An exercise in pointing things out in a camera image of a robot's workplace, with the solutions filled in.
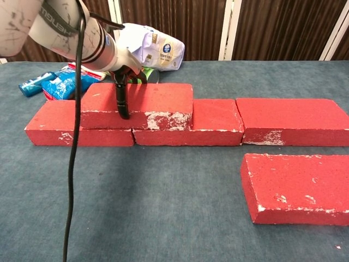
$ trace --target table surface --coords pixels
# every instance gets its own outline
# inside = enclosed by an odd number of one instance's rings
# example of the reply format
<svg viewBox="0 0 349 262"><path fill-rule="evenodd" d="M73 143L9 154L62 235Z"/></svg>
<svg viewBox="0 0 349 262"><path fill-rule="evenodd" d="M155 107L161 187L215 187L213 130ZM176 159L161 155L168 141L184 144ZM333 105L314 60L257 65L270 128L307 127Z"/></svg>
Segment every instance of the table surface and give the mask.
<svg viewBox="0 0 349 262"><path fill-rule="evenodd" d="M17 85L64 65L0 65L0 261L62 259L70 148L31 144L23 129L45 98ZM195 98L328 98L349 112L349 61L183 62L160 82L190 83ZM349 261L349 227L252 224L245 153L349 148L79 148L69 261Z"/></svg>

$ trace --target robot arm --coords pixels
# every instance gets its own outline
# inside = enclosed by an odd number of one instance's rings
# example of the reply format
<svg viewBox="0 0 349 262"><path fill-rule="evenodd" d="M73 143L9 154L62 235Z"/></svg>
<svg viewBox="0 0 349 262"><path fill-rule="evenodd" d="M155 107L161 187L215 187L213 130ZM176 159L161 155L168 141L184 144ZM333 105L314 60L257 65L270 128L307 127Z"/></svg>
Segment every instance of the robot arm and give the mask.
<svg viewBox="0 0 349 262"><path fill-rule="evenodd" d="M29 35L38 44L74 60L78 41L81 5L86 29L82 64L101 72L112 72L117 86L118 110L128 118L126 83L146 78L140 62L101 27L81 0L2 0L0 2L0 57L19 53Z"/></svg>

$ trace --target blue package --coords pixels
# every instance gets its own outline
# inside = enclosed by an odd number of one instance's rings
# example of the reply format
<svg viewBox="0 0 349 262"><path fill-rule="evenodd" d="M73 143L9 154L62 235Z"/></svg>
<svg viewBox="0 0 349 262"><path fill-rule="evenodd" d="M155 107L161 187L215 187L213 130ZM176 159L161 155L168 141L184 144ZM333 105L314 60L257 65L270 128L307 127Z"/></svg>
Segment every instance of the blue package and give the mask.
<svg viewBox="0 0 349 262"><path fill-rule="evenodd" d="M18 85L18 87L26 97L32 97L43 90L41 86L42 82L53 80L56 77L57 75L54 72L47 72L38 78L30 79Z"/></svg>
<svg viewBox="0 0 349 262"><path fill-rule="evenodd" d="M81 72L81 89L85 93L90 85L100 82L99 79ZM51 81L41 83L46 96L52 99L68 100L73 99L75 92L75 70L65 69L61 71L58 77Z"/></svg>

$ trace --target white door frame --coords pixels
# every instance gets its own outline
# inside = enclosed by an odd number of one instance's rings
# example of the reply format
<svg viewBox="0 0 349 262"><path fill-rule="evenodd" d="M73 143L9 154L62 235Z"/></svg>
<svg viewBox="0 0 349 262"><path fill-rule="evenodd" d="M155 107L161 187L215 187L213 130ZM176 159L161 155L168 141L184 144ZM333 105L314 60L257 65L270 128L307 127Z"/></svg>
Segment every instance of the white door frame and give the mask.
<svg viewBox="0 0 349 262"><path fill-rule="evenodd" d="M340 14L337 23L335 24L327 44L322 51L319 61L329 61L332 59L343 35L349 26L349 0L347 0L342 13Z"/></svg>
<svg viewBox="0 0 349 262"><path fill-rule="evenodd" d="M108 6L109 6L111 21L115 23L123 23L121 8L120 8L120 1L108 0ZM114 30L113 32L114 32L115 39L117 40L119 38L119 30Z"/></svg>
<svg viewBox="0 0 349 262"><path fill-rule="evenodd" d="M230 28L228 33L228 44L227 44L227 50L225 53L225 60L231 60L233 56L236 32L238 29L239 16L240 16L240 10L241 10L241 3L242 3L242 0L234 1L233 14L232 14L230 25L229 25Z"/></svg>
<svg viewBox="0 0 349 262"><path fill-rule="evenodd" d="M222 36L220 38L220 47L219 47L219 56L218 60L225 60L225 47L228 39L228 30L230 25L230 16L231 10L233 6L232 0L226 0L225 2L225 10L224 10L224 19L223 19L223 28L222 28Z"/></svg>

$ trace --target stacked red brick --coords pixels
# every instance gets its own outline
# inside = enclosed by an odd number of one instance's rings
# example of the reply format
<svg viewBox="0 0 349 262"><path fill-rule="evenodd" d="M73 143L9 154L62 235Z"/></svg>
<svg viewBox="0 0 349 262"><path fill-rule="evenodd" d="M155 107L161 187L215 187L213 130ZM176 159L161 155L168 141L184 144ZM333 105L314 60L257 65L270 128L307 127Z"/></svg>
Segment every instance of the stacked red brick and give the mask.
<svg viewBox="0 0 349 262"><path fill-rule="evenodd" d="M129 85L128 103L124 120L115 86L92 85L82 99L79 145L131 146L134 138L140 145L240 145L243 122L233 99L193 101L191 85L148 84ZM73 129L74 101L63 100L47 102L26 132L35 145L70 146Z"/></svg>

